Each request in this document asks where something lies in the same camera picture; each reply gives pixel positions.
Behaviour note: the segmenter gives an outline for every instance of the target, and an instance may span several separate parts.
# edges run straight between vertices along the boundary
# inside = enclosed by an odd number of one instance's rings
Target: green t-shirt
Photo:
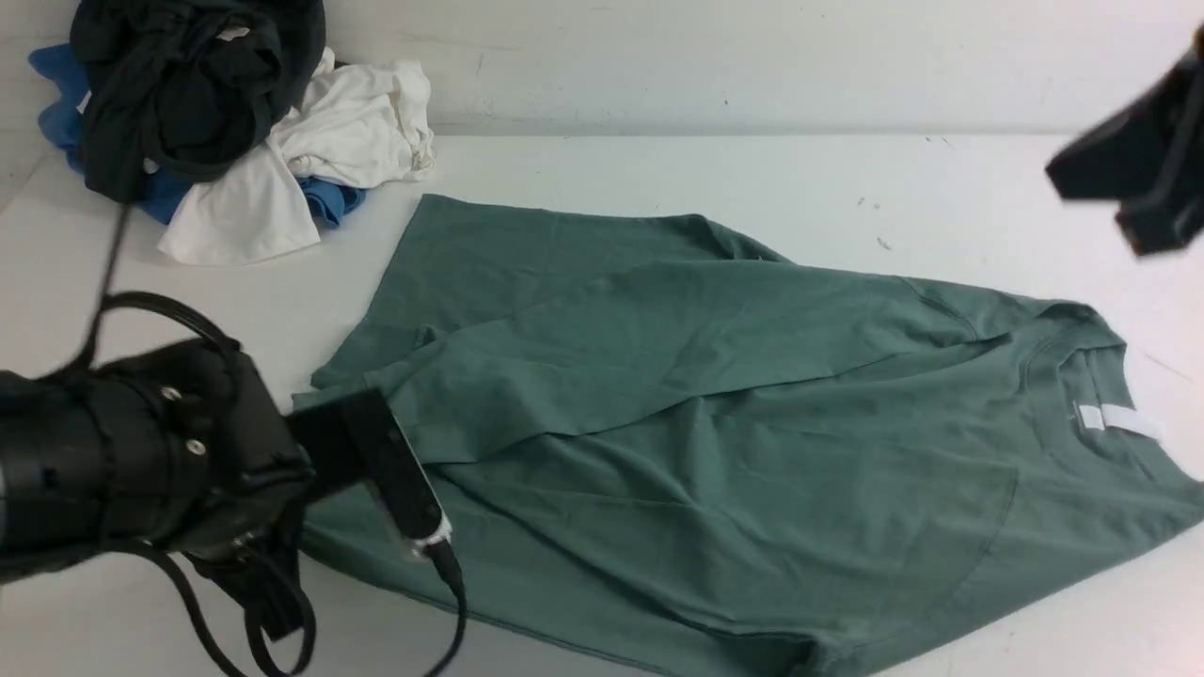
[[[680,677],[862,676],[1204,518],[1088,307],[793,265],[698,216],[423,199],[299,406],[380,388],[477,618]],[[438,605],[366,490],[306,552]]]

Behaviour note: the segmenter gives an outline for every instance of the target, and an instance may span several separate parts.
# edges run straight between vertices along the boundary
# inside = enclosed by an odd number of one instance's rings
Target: white wall
[[[75,0],[0,0],[0,130]],[[418,57],[442,131],[1068,131],[1187,47],[1199,0],[327,0],[347,60]]]

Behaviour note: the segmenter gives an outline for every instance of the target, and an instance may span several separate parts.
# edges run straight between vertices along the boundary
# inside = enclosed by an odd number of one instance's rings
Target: clothing label
[[[1082,426],[1086,428],[1087,430],[1104,429],[1104,413],[1099,411],[1099,407],[1093,407],[1090,405],[1080,405],[1079,420],[1082,422]]]
[[[1079,420],[1082,422],[1082,426],[1087,430],[1116,428],[1155,440],[1161,440],[1163,436],[1162,425],[1158,422],[1139,413],[1137,410],[1120,405],[1103,405],[1099,407],[1079,405]]]
[[[1137,410],[1119,405],[1103,405],[1099,411],[1104,417],[1104,425],[1108,428],[1120,428],[1155,440],[1162,438],[1162,425]]]
[[[235,37],[243,37],[243,36],[246,36],[248,33],[250,33],[249,28],[247,28],[244,25],[235,25],[235,27],[230,27],[230,28],[223,30],[222,33],[219,33],[218,34],[218,40],[224,40],[226,42],[230,42]]]

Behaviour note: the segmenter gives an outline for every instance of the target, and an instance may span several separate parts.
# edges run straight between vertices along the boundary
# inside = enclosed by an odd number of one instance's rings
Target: black cloth
[[[325,45],[321,0],[83,0],[84,183],[134,201],[144,158],[220,178],[301,99]]]

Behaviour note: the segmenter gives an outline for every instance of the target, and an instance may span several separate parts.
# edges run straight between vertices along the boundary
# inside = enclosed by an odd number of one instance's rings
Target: white table
[[[277,401],[306,387],[366,310],[423,192],[608,214],[701,212],[796,261],[1067,296],[1099,308],[1131,341],[1138,405],[1168,449],[1204,477],[1204,252],[1135,263],[1109,207],[1063,207],[1043,166],[1052,137],[449,137],[436,178],[371,194],[323,245],[238,269],[171,265],[159,225],[132,224],[117,277],[191,304],[242,340]],[[0,217],[0,365],[36,375],[78,345],[116,207],[48,157]],[[122,311],[114,357],[183,336]],[[321,631],[311,675],[420,675],[452,618],[306,563]],[[254,666],[232,604],[207,583],[216,635]],[[291,649],[295,643],[287,644]],[[282,650],[282,658],[288,658]],[[636,671],[472,624],[452,676]],[[213,677],[175,590],[137,560],[104,558],[13,584],[0,605],[0,677]],[[1044,600],[893,677],[1179,677],[1204,675],[1204,529]]]

